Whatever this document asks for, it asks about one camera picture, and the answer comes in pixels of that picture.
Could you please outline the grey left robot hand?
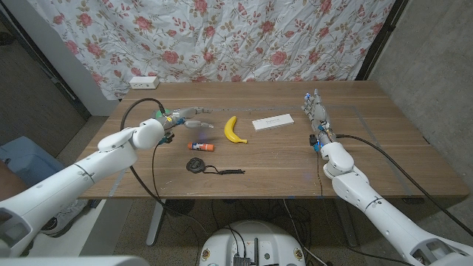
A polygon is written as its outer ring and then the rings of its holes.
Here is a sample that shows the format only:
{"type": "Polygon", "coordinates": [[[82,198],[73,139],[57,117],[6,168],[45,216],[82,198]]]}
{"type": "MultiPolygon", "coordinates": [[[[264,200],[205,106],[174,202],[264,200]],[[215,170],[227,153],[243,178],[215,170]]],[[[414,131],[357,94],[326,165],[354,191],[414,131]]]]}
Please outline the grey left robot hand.
{"type": "Polygon", "coordinates": [[[156,117],[157,121],[163,125],[166,132],[170,132],[176,126],[184,126],[188,129],[210,128],[214,125],[199,120],[192,120],[198,114],[211,113],[210,109],[203,107],[189,107],[185,109],[175,109],[168,114],[156,117]]]}

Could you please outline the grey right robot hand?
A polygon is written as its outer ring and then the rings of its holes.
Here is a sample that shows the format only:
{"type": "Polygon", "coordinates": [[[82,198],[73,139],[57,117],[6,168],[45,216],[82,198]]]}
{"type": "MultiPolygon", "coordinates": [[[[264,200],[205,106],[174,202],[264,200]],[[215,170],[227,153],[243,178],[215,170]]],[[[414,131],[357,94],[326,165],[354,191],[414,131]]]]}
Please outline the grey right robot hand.
{"type": "Polygon", "coordinates": [[[313,94],[307,93],[304,96],[302,111],[307,115],[311,122],[311,127],[315,133],[315,139],[311,144],[317,144],[319,147],[336,142],[336,134],[333,132],[330,122],[330,116],[322,103],[321,95],[317,89],[313,94]]]}

